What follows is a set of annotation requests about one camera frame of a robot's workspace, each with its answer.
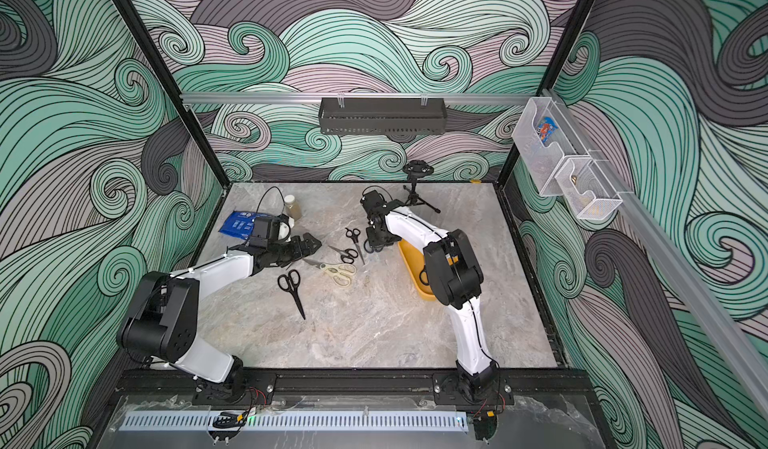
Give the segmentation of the large black scissors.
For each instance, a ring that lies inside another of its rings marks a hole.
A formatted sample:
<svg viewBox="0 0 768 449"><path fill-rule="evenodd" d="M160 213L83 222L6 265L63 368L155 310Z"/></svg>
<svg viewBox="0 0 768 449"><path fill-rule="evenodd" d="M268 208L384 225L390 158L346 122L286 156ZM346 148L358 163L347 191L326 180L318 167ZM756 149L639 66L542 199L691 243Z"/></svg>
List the large black scissors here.
<svg viewBox="0 0 768 449"><path fill-rule="evenodd" d="M305 310L299 296L301 276L295 269L291 269L277 278L278 288L291 295L302 319L306 319Z"/></svg>

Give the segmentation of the yellow storage box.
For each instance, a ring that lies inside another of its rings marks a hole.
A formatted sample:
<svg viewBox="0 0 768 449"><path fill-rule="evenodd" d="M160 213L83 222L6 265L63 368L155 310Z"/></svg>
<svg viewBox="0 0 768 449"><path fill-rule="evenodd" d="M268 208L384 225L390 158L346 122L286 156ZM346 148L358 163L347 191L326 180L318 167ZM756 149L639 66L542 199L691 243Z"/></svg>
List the yellow storage box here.
<svg viewBox="0 0 768 449"><path fill-rule="evenodd" d="M398 243L398 249L418 295L425 301L436 301L437 298L427 283L423 253L405 240Z"/></svg>

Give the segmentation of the cream kitchen scissors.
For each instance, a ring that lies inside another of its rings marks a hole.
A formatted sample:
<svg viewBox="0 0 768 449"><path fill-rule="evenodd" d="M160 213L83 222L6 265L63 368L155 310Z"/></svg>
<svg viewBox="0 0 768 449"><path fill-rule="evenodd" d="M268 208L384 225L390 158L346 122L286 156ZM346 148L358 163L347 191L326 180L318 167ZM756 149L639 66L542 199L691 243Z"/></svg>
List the cream kitchen scissors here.
<svg viewBox="0 0 768 449"><path fill-rule="evenodd" d="M340 287L348 287L352 284L352 280L357 270L352 264L329 264L325 262L315 261L311 259L304 259L304 262L329 277L336 285Z"/></svg>

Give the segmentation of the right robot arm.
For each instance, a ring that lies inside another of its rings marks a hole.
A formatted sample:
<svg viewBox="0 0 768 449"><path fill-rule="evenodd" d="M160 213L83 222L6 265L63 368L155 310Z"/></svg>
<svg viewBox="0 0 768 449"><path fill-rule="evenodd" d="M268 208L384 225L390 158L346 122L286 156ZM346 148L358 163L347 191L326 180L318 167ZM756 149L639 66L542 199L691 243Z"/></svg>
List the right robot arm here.
<svg viewBox="0 0 768 449"><path fill-rule="evenodd" d="M487 350L479 300L484 274L468 236L439 228L375 190L362 195L361 205L371 248L405 241L421 252L428 285L454 331L460 387L466 398L477 398L497 380L498 363Z"/></svg>

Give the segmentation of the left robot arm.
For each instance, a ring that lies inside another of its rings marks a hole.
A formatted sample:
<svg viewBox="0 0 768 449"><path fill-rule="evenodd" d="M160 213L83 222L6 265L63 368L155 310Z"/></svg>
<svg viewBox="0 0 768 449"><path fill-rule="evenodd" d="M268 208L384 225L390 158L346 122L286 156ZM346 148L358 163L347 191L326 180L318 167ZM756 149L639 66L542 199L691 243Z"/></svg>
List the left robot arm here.
<svg viewBox="0 0 768 449"><path fill-rule="evenodd" d="M197 334L200 302L264 269L284 268L322 247L309 233L284 241L240 244L218 258L175 273L152 271L139 281L117 331L118 346L130 354L160 359L209 383L234 377L236 358Z"/></svg>

